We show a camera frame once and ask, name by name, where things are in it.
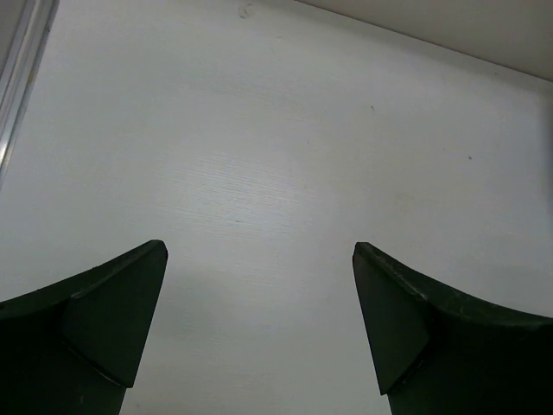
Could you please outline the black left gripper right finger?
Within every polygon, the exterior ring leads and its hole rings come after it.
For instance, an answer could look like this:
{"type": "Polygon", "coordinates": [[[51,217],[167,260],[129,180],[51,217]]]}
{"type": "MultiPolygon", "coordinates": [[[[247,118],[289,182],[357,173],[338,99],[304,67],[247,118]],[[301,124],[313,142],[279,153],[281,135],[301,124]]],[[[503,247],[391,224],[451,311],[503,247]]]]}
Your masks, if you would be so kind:
{"type": "Polygon", "coordinates": [[[551,413],[550,318],[468,295],[366,242],[353,274],[393,413],[551,413]]]}

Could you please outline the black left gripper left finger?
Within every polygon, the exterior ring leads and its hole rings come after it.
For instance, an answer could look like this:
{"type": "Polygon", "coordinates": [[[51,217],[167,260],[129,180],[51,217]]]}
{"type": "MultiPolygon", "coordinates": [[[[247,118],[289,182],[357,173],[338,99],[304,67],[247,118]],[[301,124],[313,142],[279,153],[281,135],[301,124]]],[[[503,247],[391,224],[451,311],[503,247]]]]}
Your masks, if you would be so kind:
{"type": "Polygon", "coordinates": [[[118,414],[134,386],[168,263],[150,240],[1,303],[3,414],[118,414]]]}

